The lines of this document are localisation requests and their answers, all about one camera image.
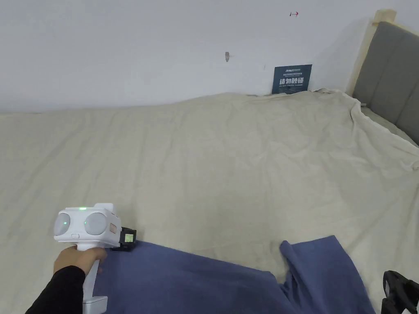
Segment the person's left hand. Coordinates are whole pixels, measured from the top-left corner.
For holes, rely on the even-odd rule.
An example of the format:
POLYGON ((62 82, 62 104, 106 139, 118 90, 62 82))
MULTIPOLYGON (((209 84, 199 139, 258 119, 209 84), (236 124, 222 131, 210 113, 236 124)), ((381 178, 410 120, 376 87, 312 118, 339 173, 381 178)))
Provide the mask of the person's left hand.
POLYGON ((80 268, 85 275, 88 275, 96 261, 102 262, 107 257, 104 248, 93 247, 85 251, 78 250, 77 246, 68 247, 60 252, 54 262, 54 273, 57 271, 75 266, 80 268))

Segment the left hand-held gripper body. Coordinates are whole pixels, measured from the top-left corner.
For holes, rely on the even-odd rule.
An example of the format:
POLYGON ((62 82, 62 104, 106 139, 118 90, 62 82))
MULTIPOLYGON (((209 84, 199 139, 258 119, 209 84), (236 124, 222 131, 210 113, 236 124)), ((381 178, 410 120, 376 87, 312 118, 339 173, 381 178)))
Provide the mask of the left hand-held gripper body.
MULTIPOLYGON (((94 247, 119 247, 122 225, 112 203, 97 203, 93 207, 69 207, 59 211, 54 224, 57 242, 73 243, 77 250, 94 247)), ((99 262, 95 261, 83 284, 83 313, 103 314, 106 296, 93 296, 99 262)))

